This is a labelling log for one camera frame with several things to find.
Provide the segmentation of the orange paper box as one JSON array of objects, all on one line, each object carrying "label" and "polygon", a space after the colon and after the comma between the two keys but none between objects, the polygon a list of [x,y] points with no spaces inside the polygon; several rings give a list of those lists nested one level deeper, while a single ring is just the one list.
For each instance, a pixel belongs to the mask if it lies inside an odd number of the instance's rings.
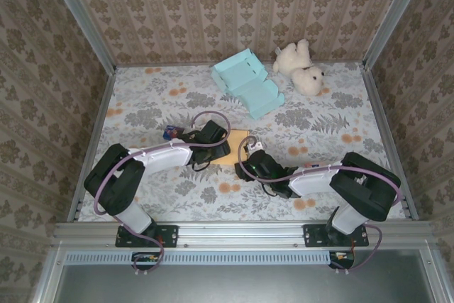
[{"label": "orange paper box", "polygon": [[240,147],[240,142],[249,136],[249,131],[244,130],[231,130],[230,136],[228,137],[228,144],[230,147],[230,153],[227,156],[223,156],[217,160],[214,160],[212,164],[214,165],[225,165],[225,166],[234,166],[238,163],[238,149]]}]

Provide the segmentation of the teal paper box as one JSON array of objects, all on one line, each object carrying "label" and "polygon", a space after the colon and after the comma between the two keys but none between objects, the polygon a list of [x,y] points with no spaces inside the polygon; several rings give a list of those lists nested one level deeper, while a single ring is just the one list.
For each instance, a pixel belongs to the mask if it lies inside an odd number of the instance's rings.
[{"label": "teal paper box", "polygon": [[211,68],[211,77],[220,90],[237,98],[255,120],[284,104],[283,93],[267,76],[265,66],[250,49]]}]

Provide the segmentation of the small blue card box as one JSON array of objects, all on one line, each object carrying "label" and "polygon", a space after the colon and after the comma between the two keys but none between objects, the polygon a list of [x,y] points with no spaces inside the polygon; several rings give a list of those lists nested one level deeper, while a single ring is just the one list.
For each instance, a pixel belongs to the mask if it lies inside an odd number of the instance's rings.
[{"label": "small blue card box", "polygon": [[170,141],[184,133],[184,128],[179,126],[167,125],[164,129],[162,137],[166,141]]}]

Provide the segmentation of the floral table cover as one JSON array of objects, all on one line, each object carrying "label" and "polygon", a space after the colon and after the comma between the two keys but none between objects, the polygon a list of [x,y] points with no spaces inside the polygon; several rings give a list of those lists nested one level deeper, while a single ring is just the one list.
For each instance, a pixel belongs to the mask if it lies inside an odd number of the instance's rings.
[{"label": "floral table cover", "polygon": [[[96,154],[102,156],[116,143],[126,148],[159,145],[167,125],[190,131],[214,120],[249,131],[284,166],[327,165],[354,151],[387,167],[360,68],[356,62],[322,65],[323,86],[313,97],[299,94],[290,79],[269,73],[285,101],[257,120],[218,88],[207,65],[121,68]],[[225,165],[201,172],[189,166],[145,172],[135,201],[159,222],[325,220],[342,204],[334,193],[270,197],[259,183],[238,179],[234,168]]]}]

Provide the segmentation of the grey metal sheet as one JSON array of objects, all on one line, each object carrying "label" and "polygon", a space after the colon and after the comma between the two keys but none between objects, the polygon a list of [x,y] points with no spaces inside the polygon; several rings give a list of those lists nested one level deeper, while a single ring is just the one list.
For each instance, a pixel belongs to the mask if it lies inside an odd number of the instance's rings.
[{"label": "grey metal sheet", "polygon": [[69,266],[54,303],[435,303],[416,275],[298,265]]}]

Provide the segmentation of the white plush bear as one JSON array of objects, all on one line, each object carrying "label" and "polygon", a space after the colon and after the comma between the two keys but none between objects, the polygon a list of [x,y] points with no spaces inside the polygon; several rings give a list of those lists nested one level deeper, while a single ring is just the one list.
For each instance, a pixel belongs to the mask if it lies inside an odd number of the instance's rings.
[{"label": "white plush bear", "polygon": [[300,94],[316,96],[320,93],[324,72],[311,61],[307,39],[303,38],[281,49],[272,67],[273,72],[290,78]]}]

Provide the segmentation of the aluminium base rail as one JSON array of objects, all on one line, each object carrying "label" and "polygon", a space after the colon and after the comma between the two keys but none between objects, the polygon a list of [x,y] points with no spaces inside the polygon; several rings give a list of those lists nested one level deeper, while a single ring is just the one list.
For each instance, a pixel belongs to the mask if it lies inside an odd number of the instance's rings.
[{"label": "aluminium base rail", "polygon": [[[177,249],[183,250],[301,250],[311,238],[304,225],[314,221],[177,222]],[[379,223],[381,249],[420,249],[436,246],[427,221],[391,220]],[[115,223],[58,224],[52,246],[99,250],[115,246]]]}]

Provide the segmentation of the aluminium side rail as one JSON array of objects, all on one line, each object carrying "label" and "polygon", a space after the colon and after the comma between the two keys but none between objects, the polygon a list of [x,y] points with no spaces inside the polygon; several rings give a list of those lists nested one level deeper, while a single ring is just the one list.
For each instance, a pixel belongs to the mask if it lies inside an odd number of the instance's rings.
[{"label": "aluminium side rail", "polygon": [[76,221],[79,217],[79,211],[80,211],[80,208],[82,207],[84,193],[86,192],[86,189],[84,188],[84,181],[92,170],[92,166],[93,166],[94,159],[96,156],[97,146],[99,144],[99,139],[100,139],[101,132],[102,132],[102,127],[104,125],[106,113],[107,113],[108,107],[109,107],[110,98],[114,91],[115,81],[116,81],[116,74],[113,73],[107,79],[106,88],[104,90],[104,94],[103,94],[103,97],[102,97],[102,100],[100,103],[99,111],[96,116],[96,121],[94,123],[92,136],[89,141],[87,152],[84,157],[82,169],[80,171],[77,186],[76,186],[74,196],[72,199],[72,204],[71,204],[68,216],[67,216],[67,222],[69,222],[69,223]]},{"label": "aluminium side rail", "polygon": [[392,136],[391,129],[389,127],[386,113],[384,111],[379,92],[377,90],[374,78],[369,69],[361,65],[361,74],[367,90],[367,94],[371,103],[373,113],[377,122],[377,127],[380,132],[382,143],[384,146],[384,151],[387,156],[388,164],[391,171],[399,177],[401,180],[401,191],[402,191],[402,207],[406,218],[411,220],[419,220],[419,215],[416,210],[414,200],[411,195],[411,190],[409,189],[409,184],[404,173],[404,169],[397,152],[397,147],[395,146],[394,139]]}]

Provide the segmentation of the aluminium frame post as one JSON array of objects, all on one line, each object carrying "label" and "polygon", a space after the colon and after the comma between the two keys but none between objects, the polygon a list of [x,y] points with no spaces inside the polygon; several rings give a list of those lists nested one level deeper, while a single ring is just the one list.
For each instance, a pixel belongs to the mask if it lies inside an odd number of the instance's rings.
[{"label": "aluminium frame post", "polygon": [[111,53],[108,51],[104,40],[96,28],[93,20],[90,18],[89,11],[82,0],[64,0],[68,9],[72,12],[74,19],[81,28],[85,38],[88,40],[95,52],[99,62],[109,77],[115,73],[116,63]]},{"label": "aluminium frame post", "polygon": [[383,21],[362,59],[365,69],[371,69],[376,63],[410,1],[411,0],[392,0]]}]

